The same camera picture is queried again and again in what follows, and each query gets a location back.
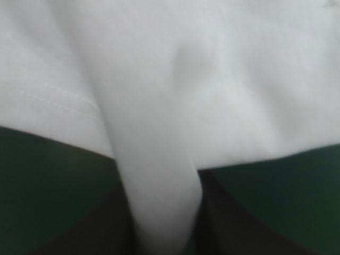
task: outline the dark green surface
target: dark green surface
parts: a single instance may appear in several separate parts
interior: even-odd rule
[[[0,128],[0,254],[43,245],[100,204],[117,182],[106,157]]]
[[[246,209],[285,237],[320,254],[340,254],[340,146],[213,173]]]
[[[214,175],[284,236],[321,254],[340,254],[340,146]],[[0,254],[27,254],[58,236],[117,182],[106,157],[0,128]],[[192,242],[185,254],[195,254]]]

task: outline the green background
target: green background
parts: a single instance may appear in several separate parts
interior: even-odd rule
[[[271,228],[320,254],[340,254],[340,146],[212,171]],[[0,128],[0,254],[27,254],[57,237],[117,183],[104,156]]]

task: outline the white shirt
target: white shirt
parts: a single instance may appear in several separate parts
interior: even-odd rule
[[[0,125],[115,158],[144,243],[174,254],[196,169],[339,143],[339,9],[1,0]]]

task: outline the stitching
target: stitching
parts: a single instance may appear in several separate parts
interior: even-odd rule
[[[42,85],[43,85],[44,87],[46,87],[46,88],[50,87],[50,88],[56,89],[56,90],[62,92],[63,94],[65,94],[65,95],[67,95],[67,96],[69,96],[69,97],[74,97],[74,98],[76,98],[76,99],[78,99],[78,100],[80,100],[80,101],[83,101],[84,103],[86,103],[86,104],[92,106],[93,108],[99,110],[98,105],[96,105],[93,101],[89,101],[89,100],[87,100],[87,99],[85,99],[85,98],[83,98],[83,97],[81,97],[81,96],[79,96],[79,95],[76,95],[76,94],[74,94],[74,93],[72,93],[72,92],[69,92],[69,91],[67,91],[67,90],[64,90],[64,89],[62,89],[62,88],[60,88],[60,87],[58,87],[58,86],[52,85],[52,84],[45,84],[45,83],[44,83],[44,84],[42,84]]]
[[[12,89],[13,91],[18,91],[20,93],[22,93],[25,97],[28,97],[28,98],[32,98],[32,99],[35,99],[35,100],[40,100],[42,102],[45,102],[47,104],[50,104],[52,106],[55,106],[55,107],[58,107],[60,109],[64,109],[64,110],[68,110],[68,111],[71,111],[71,112],[74,112],[74,113],[77,113],[77,114],[80,114],[80,115],[83,115],[83,116],[87,116],[87,117],[90,117],[96,121],[100,121],[103,123],[103,120],[92,115],[92,114],[89,114],[89,113],[85,113],[85,112],[81,112],[79,110],[76,110],[75,108],[73,107],[68,107],[68,106],[65,106],[65,105],[62,105],[62,104],[59,104],[59,103],[56,103],[54,101],[50,101],[50,100],[47,100],[45,98],[41,98],[41,97],[38,97],[36,95],[33,95],[29,92],[27,92],[26,90],[24,89],[19,89],[19,88],[13,88],[13,86],[9,86],[7,85],[10,89]]]

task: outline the white fabric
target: white fabric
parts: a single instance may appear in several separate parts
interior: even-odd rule
[[[339,24],[326,0],[1,0],[0,125],[116,158],[174,254],[195,169],[340,142]]]

